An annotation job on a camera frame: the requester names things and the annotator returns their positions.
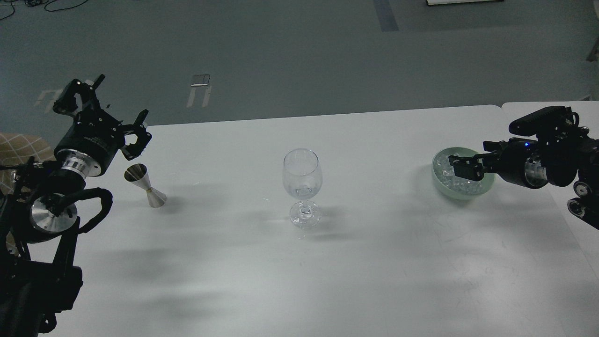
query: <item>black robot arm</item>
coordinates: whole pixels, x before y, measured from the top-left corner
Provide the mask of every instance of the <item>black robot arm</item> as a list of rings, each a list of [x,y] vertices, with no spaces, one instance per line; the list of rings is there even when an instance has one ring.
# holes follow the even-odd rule
[[[449,156],[455,175],[478,181],[485,173],[496,173],[507,182],[536,189],[547,183],[568,186],[578,173],[578,197],[568,201],[568,210],[599,229],[599,140],[579,126],[579,115],[570,107],[545,107],[513,121],[509,131],[537,139],[485,141],[488,153]]]
[[[77,236],[87,233],[109,213],[112,194],[103,188],[85,189],[87,177],[106,172],[120,149],[127,160],[139,155],[152,138],[143,125],[148,110],[133,124],[123,125],[104,111],[93,85],[72,80],[54,103],[54,111],[73,118],[71,128],[54,149],[57,160],[0,167],[15,171],[12,193],[0,194],[0,238],[14,237],[18,253],[0,249],[0,336],[29,337],[56,326],[55,314],[72,309],[83,284],[73,266]],[[78,109],[76,95],[81,98]],[[126,145],[125,136],[137,141]],[[101,210],[80,226],[75,204],[98,198]],[[28,244],[60,242],[52,263],[32,261]]]

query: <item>metal jigger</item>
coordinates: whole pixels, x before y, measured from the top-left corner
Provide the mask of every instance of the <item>metal jigger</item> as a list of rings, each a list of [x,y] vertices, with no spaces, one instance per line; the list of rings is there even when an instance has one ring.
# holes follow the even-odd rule
[[[146,190],[150,207],[160,207],[166,202],[167,197],[164,195],[164,193],[150,186],[148,169],[144,164],[135,164],[129,166],[129,168],[127,168],[125,171],[125,180]]]

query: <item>glass base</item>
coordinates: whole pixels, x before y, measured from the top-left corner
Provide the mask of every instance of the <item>glass base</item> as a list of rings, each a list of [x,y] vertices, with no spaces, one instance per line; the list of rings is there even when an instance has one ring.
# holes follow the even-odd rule
[[[317,204],[310,200],[302,200],[291,207],[289,218],[291,223],[301,229],[316,226],[322,213]]]

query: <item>wine glass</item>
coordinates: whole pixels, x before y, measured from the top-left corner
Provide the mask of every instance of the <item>wine glass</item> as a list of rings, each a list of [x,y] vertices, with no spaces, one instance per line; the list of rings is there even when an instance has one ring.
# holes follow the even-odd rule
[[[291,222],[301,228],[314,227],[322,215],[313,198],[322,186],[322,171],[316,153],[308,149],[295,149],[283,160],[283,186],[289,195],[300,202],[291,207]]]

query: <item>green bowl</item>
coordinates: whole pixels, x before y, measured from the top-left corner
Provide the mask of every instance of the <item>green bowl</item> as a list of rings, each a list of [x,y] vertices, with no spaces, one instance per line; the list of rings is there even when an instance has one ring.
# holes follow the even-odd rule
[[[432,181],[435,187],[437,187],[437,189],[444,195],[452,199],[458,200],[472,200],[478,197],[479,195],[487,193],[491,189],[491,186],[493,186],[493,182],[495,181],[494,174],[485,174],[485,177],[480,182],[474,182],[472,180],[459,178],[459,181],[462,182],[464,185],[476,184],[476,187],[473,186],[472,190],[466,191],[463,186],[455,186],[452,182],[449,182],[449,177],[451,177],[451,179],[453,180],[455,180],[456,177],[445,176],[443,174],[443,169],[438,164],[439,160],[447,160],[446,158],[450,155],[457,155],[460,157],[472,157],[475,154],[477,154],[476,151],[467,148],[447,148],[445,150],[437,152],[437,154],[432,158],[431,165]]]

